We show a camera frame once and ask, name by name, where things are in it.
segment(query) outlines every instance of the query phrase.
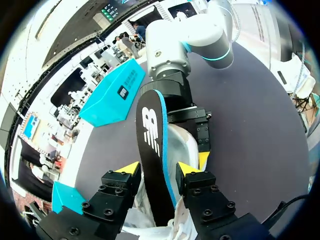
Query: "person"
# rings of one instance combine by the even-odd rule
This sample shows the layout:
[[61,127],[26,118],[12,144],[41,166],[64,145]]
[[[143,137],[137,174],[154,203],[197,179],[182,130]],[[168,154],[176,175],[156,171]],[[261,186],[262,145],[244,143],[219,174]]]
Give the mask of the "person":
[[133,27],[135,29],[134,36],[140,36],[142,38],[142,41],[146,41],[146,28],[145,26],[140,26],[138,23],[133,24]]
[[176,10],[176,17],[180,22],[188,18],[187,15],[185,15],[185,13],[180,11],[179,9]]
[[35,166],[33,165],[31,162],[30,162],[30,168],[31,168],[31,172],[32,174],[43,184],[45,184],[46,182],[49,183],[50,185],[53,185],[54,184],[54,181],[48,177],[47,175],[45,175],[44,171],[38,167],[38,166]]
[[115,37],[115,40],[116,40],[116,44],[115,46],[121,51],[123,52],[129,59],[131,59],[131,55],[130,55],[130,52],[128,50],[128,47],[126,45],[124,45],[124,43],[122,42],[122,40],[120,39],[119,36],[116,36]]
[[139,56],[138,50],[130,38],[128,38],[127,36],[125,36],[125,34],[123,34],[121,40],[123,44],[126,45],[126,47],[128,48],[128,51],[132,53],[135,59],[138,59],[141,57]]

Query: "shoe insole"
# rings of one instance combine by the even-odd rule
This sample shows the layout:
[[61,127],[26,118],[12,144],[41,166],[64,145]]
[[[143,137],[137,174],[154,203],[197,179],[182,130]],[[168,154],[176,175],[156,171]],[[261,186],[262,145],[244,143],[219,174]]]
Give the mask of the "shoe insole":
[[165,99],[157,90],[145,92],[138,101],[136,137],[144,172],[145,189],[155,224],[158,227],[167,226],[168,221],[175,216],[172,201],[174,193],[167,165],[167,110]]

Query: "gray carpet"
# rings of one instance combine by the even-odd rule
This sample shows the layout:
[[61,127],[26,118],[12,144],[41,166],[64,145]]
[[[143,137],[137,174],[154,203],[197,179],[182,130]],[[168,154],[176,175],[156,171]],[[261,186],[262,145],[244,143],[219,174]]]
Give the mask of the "gray carpet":
[[[207,169],[236,203],[238,217],[250,212],[263,221],[281,201],[307,192],[307,141],[295,107],[276,78],[240,45],[234,43],[233,51],[234,62],[227,70],[213,69],[191,53],[188,80],[193,102],[212,111]],[[147,69],[146,63],[141,66]],[[86,199],[107,170],[139,160],[136,105],[137,99],[126,121],[92,131],[76,179]],[[272,233],[285,226],[295,209],[292,205],[287,210]],[[137,238],[120,234],[117,239]]]

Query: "display screen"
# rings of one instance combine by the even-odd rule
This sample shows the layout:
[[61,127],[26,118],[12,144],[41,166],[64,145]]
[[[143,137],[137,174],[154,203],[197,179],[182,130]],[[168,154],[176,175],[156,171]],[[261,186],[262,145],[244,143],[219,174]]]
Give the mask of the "display screen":
[[130,7],[143,0],[110,0],[101,10],[102,14],[112,23],[118,16],[125,13]]

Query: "black cable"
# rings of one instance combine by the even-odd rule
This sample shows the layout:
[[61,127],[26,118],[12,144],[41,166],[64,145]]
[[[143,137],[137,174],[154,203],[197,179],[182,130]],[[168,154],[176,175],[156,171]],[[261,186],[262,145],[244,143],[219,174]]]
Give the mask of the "black cable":
[[296,201],[306,199],[307,197],[308,197],[308,194],[305,194],[305,195],[297,196],[287,203],[282,201],[277,207],[277,209],[273,213],[271,213],[271,215],[266,220],[264,220],[261,224],[265,226],[267,229],[271,229],[291,204],[293,204]]

